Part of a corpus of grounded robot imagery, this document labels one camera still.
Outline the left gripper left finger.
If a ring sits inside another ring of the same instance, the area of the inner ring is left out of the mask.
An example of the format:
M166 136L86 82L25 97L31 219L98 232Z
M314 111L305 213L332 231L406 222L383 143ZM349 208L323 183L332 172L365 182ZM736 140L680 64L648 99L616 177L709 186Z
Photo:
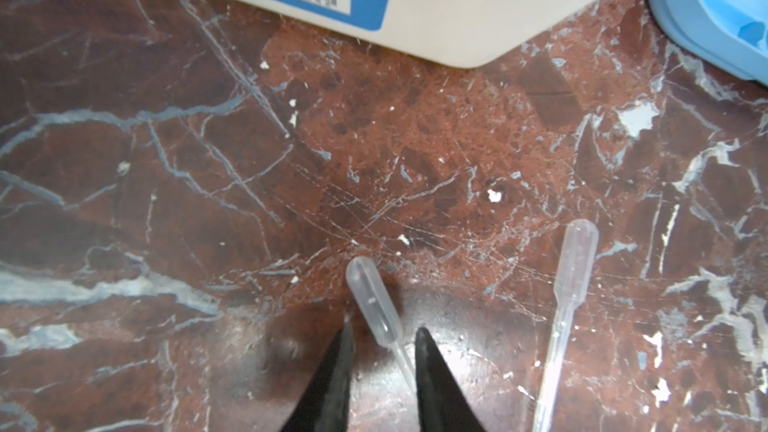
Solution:
M352 324L345 322L282 426L283 432L348 430L355 348Z

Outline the blue plastic bin lid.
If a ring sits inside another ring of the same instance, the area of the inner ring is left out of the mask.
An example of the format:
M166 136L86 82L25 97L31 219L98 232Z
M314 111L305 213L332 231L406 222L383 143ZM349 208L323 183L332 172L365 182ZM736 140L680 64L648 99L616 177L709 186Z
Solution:
M767 0L648 0L676 44L747 81L767 83Z

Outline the clear plastic pipette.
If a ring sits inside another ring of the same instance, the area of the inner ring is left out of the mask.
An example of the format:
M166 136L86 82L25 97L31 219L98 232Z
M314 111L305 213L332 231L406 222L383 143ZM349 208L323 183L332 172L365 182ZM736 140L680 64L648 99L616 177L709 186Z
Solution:
M553 283L557 308L536 401L533 431L551 429L575 311L586 299L599 237L597 226L587 219L574 220L566 227Z
M404 330L376 264L358 256L347 265L345 279L376 343L388 349L409 389L416 393L415 368L404 346Z

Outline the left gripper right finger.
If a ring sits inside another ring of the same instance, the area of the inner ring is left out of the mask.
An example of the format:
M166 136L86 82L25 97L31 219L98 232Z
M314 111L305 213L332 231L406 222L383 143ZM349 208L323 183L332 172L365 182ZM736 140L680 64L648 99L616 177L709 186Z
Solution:
M415 364L421 431L485 431L426 327L415 335Z

